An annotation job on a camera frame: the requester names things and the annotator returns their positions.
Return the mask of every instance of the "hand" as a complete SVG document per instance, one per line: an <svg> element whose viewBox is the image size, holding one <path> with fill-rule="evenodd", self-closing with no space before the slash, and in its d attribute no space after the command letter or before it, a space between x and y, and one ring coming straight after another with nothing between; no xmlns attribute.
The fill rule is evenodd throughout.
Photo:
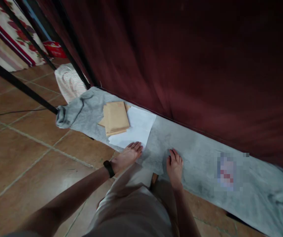
<svg viewBox="0 0 283 237"><path fill-rule="evenodd" d="M175 149L169 150L170 156L167 158L167 173L170 178L171 186L174 190L182 189L182 168L183 160Z"/></svg>
<svg viewBox="0 0 283 237"><path fill-rule="evenodd" d="M143 146L141 144L141 142L131 143L117 157L113 158L111 165L115 174L129 167L142 155Z"/></svg>

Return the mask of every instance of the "floral curtain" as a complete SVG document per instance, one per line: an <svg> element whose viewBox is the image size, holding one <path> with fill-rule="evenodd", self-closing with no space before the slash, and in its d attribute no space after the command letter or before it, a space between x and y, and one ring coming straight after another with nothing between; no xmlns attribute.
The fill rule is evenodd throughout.
<svg viewBox="0 0 283 237"><path fill-rule="evenodd" d="M5 1L41 49L47 53L33 27L15 0ZM0 65L7 71L18 71L45 61L8 14L0 7Z"/></svg>

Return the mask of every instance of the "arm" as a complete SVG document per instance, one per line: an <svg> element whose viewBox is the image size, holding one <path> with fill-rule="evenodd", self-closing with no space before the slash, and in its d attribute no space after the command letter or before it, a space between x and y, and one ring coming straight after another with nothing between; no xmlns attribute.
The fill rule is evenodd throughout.
<svg viewBox="0 0 283 237"><path fill-rule="evenodd" d="M169 151L171 156L167 158L167 172L170 178L177 206L180 237L201 237L197 225L194 221L189 204L186 200L183 185L181 182L183 160L175 149Z"/></svg>
<svg viewBox="0 0 283 237"><path fill-rule="evenodd" d="M141 143L129 144L111 161L114 173L133 164L141 154ZM94 171L33 213L17 231L32 231L42 237L54 236L59 226L109 177L109 172L105 167Z"/></svg>

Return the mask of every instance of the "stack of envelopes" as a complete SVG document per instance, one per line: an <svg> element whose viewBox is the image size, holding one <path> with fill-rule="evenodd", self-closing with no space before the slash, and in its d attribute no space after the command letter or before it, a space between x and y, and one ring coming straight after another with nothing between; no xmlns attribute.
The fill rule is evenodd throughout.
<svg viewBox="0 0 283 237"><path fill-rule="evenodd" d="M130 108L123 101L106 103L103 106L103 119L98 125L105 127L106 136L126 132L129 128L127 111Z"/></svg>

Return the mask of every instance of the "red bag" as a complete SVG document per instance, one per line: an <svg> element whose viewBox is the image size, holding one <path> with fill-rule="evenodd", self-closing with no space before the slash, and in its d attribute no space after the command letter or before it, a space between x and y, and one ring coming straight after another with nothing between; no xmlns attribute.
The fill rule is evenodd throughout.
<svg viewBox="0 0 283 237"><path fill-rule="evenodd" d="M43 45L51 57L67 58L59 43L54 41L46 41L43 42Z"/></svg>

